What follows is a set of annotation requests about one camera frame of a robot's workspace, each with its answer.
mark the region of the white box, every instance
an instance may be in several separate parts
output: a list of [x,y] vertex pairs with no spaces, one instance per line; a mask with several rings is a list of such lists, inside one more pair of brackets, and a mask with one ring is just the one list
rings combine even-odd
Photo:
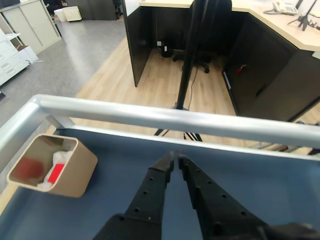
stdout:
[[30,64],[38,61],[39,58],[35,54],[35,52],[31,49],[30,46],[19,46],[18,47],[19,55]]
[[58,16],[60,22],[65,22],[65,21],[67,21],[63,9],[54,10],[54,14]]
[[79,21],[82,19],[79,8],[77,6],[69,6],[62,8],[64,16],[68,22]]

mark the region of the red object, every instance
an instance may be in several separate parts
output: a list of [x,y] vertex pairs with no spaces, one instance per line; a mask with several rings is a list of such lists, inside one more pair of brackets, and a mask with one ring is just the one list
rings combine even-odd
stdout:
[[22,158],[11,173],[12,177],[29,184],[32,179],[37,179],[45,174],[44,165],[35,158]]
[[54,184],[56,181],[57,181],[57,178],[59,177],[62,169],[64,168],[64,164],[61,164],[61,163],[57,163],[55,166],[54,166],[54,169],[48,179],[48,182],[49,183],[52,183]]

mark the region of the white tissue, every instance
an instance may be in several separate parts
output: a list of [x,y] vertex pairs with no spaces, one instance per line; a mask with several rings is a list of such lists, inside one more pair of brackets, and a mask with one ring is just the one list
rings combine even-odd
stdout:
[[38,183],[36,186],[39,188],[42,188],[44,190],[50,189],[53,184],[51,182],[48,182],[51,173],[53,172],[56,164],[66,164],[66,162],[71,158],[72,151],[57,151],[53,154],[53,166],[47,173],[47,175],[44,177],[43,182]]

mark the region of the gray carpet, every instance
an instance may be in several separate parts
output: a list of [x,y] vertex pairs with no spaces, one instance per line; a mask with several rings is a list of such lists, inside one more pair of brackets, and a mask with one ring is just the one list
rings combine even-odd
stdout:
[[[0,86],[6,95],[0,101],[0,127],[33,95],[74,97],[126,36],[123,21],[58,21],[57,25],[62,40],[37,55],[43,62],[35,62]],[[41,124],[0,173],[0,192],[7,185],[6,176],[21,152],[35,135],[48,127],[48,122]]]

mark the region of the beige cabinet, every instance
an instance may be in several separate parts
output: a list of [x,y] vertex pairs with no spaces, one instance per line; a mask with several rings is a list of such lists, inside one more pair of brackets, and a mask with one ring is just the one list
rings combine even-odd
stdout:
[[30,0],[3,8],[2,14],[24,45],[38,54],[61,38],[42,0]]

